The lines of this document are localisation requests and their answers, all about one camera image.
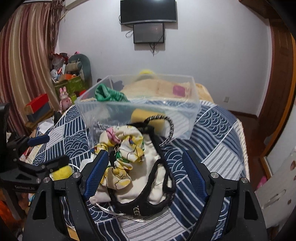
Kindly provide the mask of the yellow floral fabric scrunchie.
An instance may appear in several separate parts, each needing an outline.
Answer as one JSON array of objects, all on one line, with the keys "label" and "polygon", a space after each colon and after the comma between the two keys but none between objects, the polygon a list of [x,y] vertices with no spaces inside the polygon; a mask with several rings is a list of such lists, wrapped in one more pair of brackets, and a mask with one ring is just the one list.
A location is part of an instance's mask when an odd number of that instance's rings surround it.
[{"label": "yellow floral fabric scrunchie", "polygon": [[103,131],[94,147],[95,154],[101,150],[109,153],[109,164],[100,184],[114,190],[127,187],[132,182],[129,172],[144,159],[142,133],[130,125],[111,126]]}]

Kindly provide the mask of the yellow plush toy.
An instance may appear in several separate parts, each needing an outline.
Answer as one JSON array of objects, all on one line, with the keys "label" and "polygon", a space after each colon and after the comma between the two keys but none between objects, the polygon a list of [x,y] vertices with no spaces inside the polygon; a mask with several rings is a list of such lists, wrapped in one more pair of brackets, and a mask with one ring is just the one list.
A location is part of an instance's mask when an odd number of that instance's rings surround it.
[{"label": "yellow plush toy", "polygon": [[63,180],[69,178],[73,174],[73,169],[67,165],[50,174],[52,180]]}]

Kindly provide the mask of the green cardboard box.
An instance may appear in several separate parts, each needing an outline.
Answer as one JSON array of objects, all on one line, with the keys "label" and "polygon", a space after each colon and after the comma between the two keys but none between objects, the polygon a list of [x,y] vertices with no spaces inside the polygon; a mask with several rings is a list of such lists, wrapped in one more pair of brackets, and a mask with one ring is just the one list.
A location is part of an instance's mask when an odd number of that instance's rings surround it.
[{"label": "green cardboard box", "polygon": [[66,87],[70,96],[72,94],[76,94],[78,96],[78,93],[87,89],[85,81],[82,80],[80,76],[76,76],[70,80],[64,80],[60,83],[55,83],[54,87],[58,99],[60,99],[60,88]]}]

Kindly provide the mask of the brown wooden door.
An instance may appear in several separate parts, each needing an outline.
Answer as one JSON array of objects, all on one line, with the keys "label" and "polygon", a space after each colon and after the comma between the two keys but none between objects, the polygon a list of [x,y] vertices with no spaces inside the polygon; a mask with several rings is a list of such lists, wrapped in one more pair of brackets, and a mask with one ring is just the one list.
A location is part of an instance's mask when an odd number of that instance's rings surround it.
[{"label": "brown wooden door", "polygon": [[271,30],[271,70],[256,132],[263,158],[280,138],[295,100],[295,26],[284,10],[287,1],[241,3],[266,19]]}]

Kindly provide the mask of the clear plastic storage bin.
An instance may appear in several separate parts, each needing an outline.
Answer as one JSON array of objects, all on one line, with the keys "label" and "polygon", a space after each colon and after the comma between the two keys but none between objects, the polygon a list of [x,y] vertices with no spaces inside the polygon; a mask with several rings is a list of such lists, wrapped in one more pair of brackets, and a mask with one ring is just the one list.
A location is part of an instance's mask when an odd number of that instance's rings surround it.
[{"label": "clear plastic storage bin", "polygon": [[123,126],[143,122],[153,115],[164,115],[174,125],[173,138],[188,140],[193,131],[197,114],[201,109],[198,98],[181,101],[178,99],[127,97],[129,102],[100,102],[95,98],[95,90],[100,84],[120,91],[136,75],[109,75],[89,88],[75,105],[88,129],[89,146],[95,146],[100,134],[110,126]]}]

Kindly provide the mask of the striped red beige curtain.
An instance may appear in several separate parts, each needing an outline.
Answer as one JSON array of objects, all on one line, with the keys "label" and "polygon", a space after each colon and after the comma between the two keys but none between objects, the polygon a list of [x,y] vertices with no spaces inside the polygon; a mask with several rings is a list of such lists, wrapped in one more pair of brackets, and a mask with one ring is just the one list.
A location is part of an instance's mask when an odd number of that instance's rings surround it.
[{"label": "striped red beige curtain", "polygon": [[25,105],[47,94],[50,106],[59,101],[50,74],[49,56],[58,37],[61,1],[21,4],[1,30],[1,102],[10,103],[8,124],[26,133]]}]

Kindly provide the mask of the grey green plush toy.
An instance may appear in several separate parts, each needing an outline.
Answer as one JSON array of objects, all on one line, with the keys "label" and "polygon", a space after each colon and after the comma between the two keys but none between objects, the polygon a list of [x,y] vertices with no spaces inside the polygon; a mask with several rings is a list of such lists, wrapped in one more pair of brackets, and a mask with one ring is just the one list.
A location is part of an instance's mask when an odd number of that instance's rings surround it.
[{"label": "grey green plush toy", "polygon": [[65,73],[80,76],[88,87],[92,86],[91,65],[88,57],[84,54],[75,54],[68,59]]}]

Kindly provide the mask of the black trimmed white pouch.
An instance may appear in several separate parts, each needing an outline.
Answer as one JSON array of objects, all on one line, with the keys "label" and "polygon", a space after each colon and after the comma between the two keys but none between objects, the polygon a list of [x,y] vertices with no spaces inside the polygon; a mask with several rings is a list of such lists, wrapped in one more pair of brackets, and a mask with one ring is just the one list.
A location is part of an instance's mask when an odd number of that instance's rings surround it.
[{"label": "black trimmed white pouch", "polygon": [[111,203],[116,211],[125,215],[141,217],[161,212],[172,202],[176,182],[161,150],[154,127],[145,123],[133,123],[144,137],[144,159],[134,164],[129,172],[132,182],[121,190],[106,188],[99,184],[91,204]]}]

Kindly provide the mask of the blue wave pattern tablecloth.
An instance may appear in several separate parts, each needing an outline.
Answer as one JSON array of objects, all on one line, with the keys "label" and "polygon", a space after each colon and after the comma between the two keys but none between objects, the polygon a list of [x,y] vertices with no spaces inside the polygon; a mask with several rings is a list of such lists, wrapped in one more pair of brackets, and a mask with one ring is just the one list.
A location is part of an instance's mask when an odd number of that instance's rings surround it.
[{"label": "blue wave pattern tablecloth", "polygon": [[[66,155],[74,171],[83,160],[90,158],[87,128],[76,106],[71,107],[50,128],[50,141],[41,146],[33,165]],[[224,108],[209,101],[201,102],[189,140],[174,139],[163,148],[168,167],[175,181],[173,202],[162,212],[141,221],[115,217],[87,202],[102,240],[186,240],[205,205],[205,191],[197,194],[192,185],[195,162],[203,163],[209,172],[229,180],[249,178],[248,156],[241,121]]]}]

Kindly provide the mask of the large black wall television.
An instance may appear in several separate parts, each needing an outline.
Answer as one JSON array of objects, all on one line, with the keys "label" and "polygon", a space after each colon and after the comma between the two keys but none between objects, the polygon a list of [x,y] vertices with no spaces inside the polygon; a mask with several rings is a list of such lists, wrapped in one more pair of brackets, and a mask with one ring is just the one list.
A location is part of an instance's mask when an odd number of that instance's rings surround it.
[{"label": "large black wall television", "polygon": [[122,25],[146,22],[177,22],[176,1],[120,1]]}]

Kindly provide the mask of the green knitted cloth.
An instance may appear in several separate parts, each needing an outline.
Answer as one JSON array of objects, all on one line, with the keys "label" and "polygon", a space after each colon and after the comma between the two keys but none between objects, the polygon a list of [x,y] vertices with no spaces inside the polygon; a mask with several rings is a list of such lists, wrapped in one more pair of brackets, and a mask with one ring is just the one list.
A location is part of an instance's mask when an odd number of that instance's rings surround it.
[{"label": "green knitted cloth", "polygon": [[116,91],[107,87],[105,84],[100,84],[95,90],[95,98],[97,101],[106,102],[129,102],[126,95],[120,91]]}]

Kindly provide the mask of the red and grey box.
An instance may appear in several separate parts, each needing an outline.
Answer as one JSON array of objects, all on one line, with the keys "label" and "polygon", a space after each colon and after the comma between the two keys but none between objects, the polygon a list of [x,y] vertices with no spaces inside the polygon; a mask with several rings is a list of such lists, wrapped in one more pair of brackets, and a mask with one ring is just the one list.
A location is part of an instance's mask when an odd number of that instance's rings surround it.
[{"label": "red and grey box", "polygon": [[30,122],[36,122],[51,110],[48,94],[41,94],[25,105],[24,111]]}]

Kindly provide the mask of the small black wall monitor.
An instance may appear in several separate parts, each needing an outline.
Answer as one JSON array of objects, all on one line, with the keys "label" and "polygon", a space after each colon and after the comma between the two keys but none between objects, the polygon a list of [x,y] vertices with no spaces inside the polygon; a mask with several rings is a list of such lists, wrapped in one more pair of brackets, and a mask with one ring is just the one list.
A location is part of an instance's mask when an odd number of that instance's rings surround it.
[{"label": "small black wall monitor", "polygon": [[164,23],[140,23],[133,25],[134,44],[156,44],[165,41]]}]

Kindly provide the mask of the pink rabbit plush toy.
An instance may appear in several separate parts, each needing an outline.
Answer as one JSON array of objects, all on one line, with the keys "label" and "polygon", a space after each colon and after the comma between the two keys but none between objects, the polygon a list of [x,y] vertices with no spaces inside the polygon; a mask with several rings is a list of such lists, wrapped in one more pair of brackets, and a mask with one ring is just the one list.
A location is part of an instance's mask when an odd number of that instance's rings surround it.
[{"label": "pink rabbit plush toy", "polygon": [[67,109],[69,109],[72,105],[72,100],[69,97],[67,92],[67,88],[64,86],[59,89],[60,90],[60,112],[63,113]]}]

